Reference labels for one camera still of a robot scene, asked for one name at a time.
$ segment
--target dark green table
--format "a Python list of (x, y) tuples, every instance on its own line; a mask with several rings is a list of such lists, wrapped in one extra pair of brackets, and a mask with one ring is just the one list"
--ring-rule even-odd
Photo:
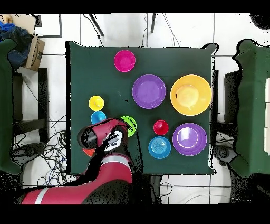
[[(88, 106), (90, 97), (101, 96), (105, 101), (102, 111), (107, 118), (133, 117), (138, 126), (138, 135), (143, 158), (144, 174), (213, 174), (208, 167), (209, 154), (209, 108), (197, 116), (178, 113), (170, 102), (170, 89), (174, 82), (187, 74), (197, 74), (211, 83), (211, 55), (215, 44), (204, 48), (86, 48), (69, 42), (71, 65), (71, 173), (83, 173), (89, 157), (77, 143), (79, 130), (90, 124), (93, 111)], [(136, 64), (130, 72), (120, 72), (113, 64), (115, 54), (123, 49), (132, 51)], [(159, 76), (166, 85), (163, 103), (154, 109), (143, 109), (133, 100), (133, 83), (144, 74)], [(148, 144), (156, 134), (155, 121), (163, 119), (169, 124), (165, 135), (171, 143), (171, 152), (163, 160), (153, 158)], [(205, 149), (196, 156), (183, 156), (172, 145), (175, 129), (187, 122), (200, 125), (208, 139)], [(137, 138), (128, 139), (128, 148), (137, 163)]]

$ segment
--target floor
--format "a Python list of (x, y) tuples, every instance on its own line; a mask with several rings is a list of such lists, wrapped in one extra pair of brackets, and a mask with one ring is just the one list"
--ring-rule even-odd
[[(42, 16), (42, 28), (36, 28), (39, 35), (59, 35), (59, 16)], [(96, 20), (105, 33), (101, 38), (104, 46), (146, 46), (145, 14), (97, 14)], [(46, 45), (41, 60), (41, 68), (48, 68), (49, 79), (49, 116), (50, 125), (66, 115), (66, 66), (65, 41), (75, 41), (84, 46), (101, 46), (97, 34), (83, 14), (62, 14), (62, 37), (42, 38)], [(173, 46), (172, 33), (162, 14), (158, 14), (154, 33), (150, 32), (152, 14), (148, 14), (148, 47)], [(224, 120), (223, 78), (228, 72), (238, 70), (237, 63), (231, 58), (236, 54), (236, 45), (242, 39), (253, 39), (261, 45), (270, 44), (269, 30), (260, 30), (250, 19), (249, 14), (167, 14), (167, 19), (182, 47), (198, 48), (207, 43), (219, 46), (215, 56), (215, 66), (219, 70), (218, 120)], [(23, 68), (19, 70), (35, 96), (38, 96), (38, 75)], [(38, 102), (26, 85), (23, 89), (23, 119), (35, 119), (38, 116)], [(55, 125), (57, 131), (66, 129), (66, 117)], [(23, 143), (39, 142), (38, 133), (27, 133)], [(56, 144), (56, 137), (49, 144)], [(230, 174), (213, 158), (215, 175), (164, 175), (161, 187), (162, 203), (228, 203), (230, 196)], [(24, 187), (36, 186), (41, 176), (46, 176), (49, 167), (42, 158), (28, 163), (23, 178)]]

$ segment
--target purple bowl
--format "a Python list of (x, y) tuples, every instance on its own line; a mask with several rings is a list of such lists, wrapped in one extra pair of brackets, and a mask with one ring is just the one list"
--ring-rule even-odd
[(138, 78), (132, 87), (132, 96), (136, 104), (145, 109), (159, 106), (166, 95), (165, 84), (153, 74), (145, 74)]
[(206, 146), (206, 132), (197, 124), (185, 123), (176, 128), (172, 136), (172, 143), (177, 152), (182, 155), (197, 155)]

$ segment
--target yellow cup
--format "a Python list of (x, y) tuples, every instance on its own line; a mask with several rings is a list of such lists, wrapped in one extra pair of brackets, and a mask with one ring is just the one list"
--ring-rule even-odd
[(89, 100), (91, 110), (98, 111), (104, 107), (104, 100), (100, 96), (92, 96)]

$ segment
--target chair leg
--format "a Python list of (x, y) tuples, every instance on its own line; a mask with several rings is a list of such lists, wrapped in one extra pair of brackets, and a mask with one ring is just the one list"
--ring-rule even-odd
[(93, 21), (93, 23), (95, 24), (95, 27), (99, 30), (100, 35), (101, 35), (101, 36), (104, 36), (104, 33), (103, 33), (102, 30), (100, 29), (100, 27), (99, 27), (98, 23), (96, 22), (96, 20), (95, 20), (93, 14), (89, 14), (89, 16), (90, 16), (91, 20)]
[(154, 32), (156, 15), (157, 15), (156, 13), (153, 13), (153, 16), (152, 16), (152, 25), (151, 25), (151, 33)]

